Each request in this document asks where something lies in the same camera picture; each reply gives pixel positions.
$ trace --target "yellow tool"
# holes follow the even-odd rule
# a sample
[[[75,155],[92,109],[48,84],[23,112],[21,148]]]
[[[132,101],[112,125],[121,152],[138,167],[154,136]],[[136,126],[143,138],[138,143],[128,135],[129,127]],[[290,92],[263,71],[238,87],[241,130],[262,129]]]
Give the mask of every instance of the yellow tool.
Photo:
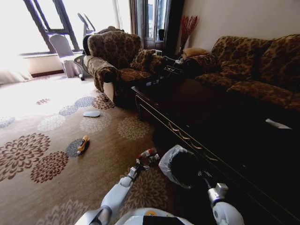
[[[85,135],[82,138],[82,141],[79,145],[79,147],[77,148],[77,154],[81,154],[84,150],[86,150],[86,148],[88,147],[88,142],[90,141],[89,136]]]

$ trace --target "window frame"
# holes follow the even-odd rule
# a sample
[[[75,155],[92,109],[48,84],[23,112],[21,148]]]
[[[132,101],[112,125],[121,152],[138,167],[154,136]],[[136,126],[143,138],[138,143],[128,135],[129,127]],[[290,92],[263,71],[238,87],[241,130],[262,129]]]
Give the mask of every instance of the window frame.
[[[49,27],[49,24],[45,18],[45,15],[38,3],[37,0],[23,0],[28,11],[30,12],[31,14],[31,17],[33,19],[33,21],[35,22],[40,34],[42,35],[49,51],[48,52],[30,52],[30,53],[22,53],[20,54],[21,56],[27,56],[27,55],[37,55],[37,54],[54,54],[56,53],[54,47],[52,46],[52,44],[50,43],[50,40],[49,40],[49,36],[50,35],[53,35],[53,34],[60,34],[60,35],[69,35],[70,36],[70,39],[71,39],[71,42],[73,44],[73,47],[74,49],[72,50],[73,52],[79,52],[81,51],[82,49],[79,48],[79,45],[78,45],[78,42],[76,40],[76,37],[75,37],[75,34],[74,34],[74,31],[72,29],[72,25],[70,23],[70,20],[69,20],[69,17],[67,15],[67,12],[66,12],[66,9],[65,9],[65,6],[62,2],[62,0],[52,0],[54,5],[55,5],[55,8],[57,10],[57,13],[58,13],[58,16],[60,17],[60,20],[61,20],[61,23],[64,27],[64,29],[51,29]],[[44,26],[43,26],[43,23],[41,21],[41,18],[40,16],[38,15],[38,13],[40,14],[47,30],[44,29]]]

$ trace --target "grey plastic bag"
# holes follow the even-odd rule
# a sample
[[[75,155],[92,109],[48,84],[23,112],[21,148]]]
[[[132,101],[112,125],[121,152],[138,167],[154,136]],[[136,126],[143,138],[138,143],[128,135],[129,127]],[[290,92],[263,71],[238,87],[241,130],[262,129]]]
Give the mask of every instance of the grey plastic bag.
[[[183,148],[177,144],[164,154],[164,156],[161,158],[158,166],[159,166],[160,170],[164,173],[164,175],[169,178],[170,181],[182,186],[183,188],[191,189],[192,186],[187,186],[183,183],[180,183],[171,172],[172,159],[174,158],[174,156],[176,156],[180,152],[189,153],[191,155],[194,155],[192,152],[186,150],[185,148]]]

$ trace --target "vase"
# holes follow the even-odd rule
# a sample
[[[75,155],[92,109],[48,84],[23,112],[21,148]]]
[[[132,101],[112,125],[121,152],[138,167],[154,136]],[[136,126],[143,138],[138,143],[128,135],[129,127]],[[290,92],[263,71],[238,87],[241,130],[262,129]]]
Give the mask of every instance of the vase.
[[[180,56],[182,56],[183,49],[184,49],[185,45],[186,45],[186,42],[185,42],[185,43],[182,43],[182,44],[180,45],[179,51],[178,51],[178,58],[179,58]]]

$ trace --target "baseboard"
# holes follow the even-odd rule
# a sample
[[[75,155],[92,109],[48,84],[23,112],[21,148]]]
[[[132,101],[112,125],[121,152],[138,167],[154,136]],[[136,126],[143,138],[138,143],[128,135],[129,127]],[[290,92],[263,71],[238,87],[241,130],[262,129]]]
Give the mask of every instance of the baseboard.
[[[39,76],[47,76],[47,75],[53,75],[53,74],[62,74],[64,71],[62,69],[60,70],[54,70],[54,71],[47,71],[42,73],[36,73],[31,74],[32,77],[39,77]]]

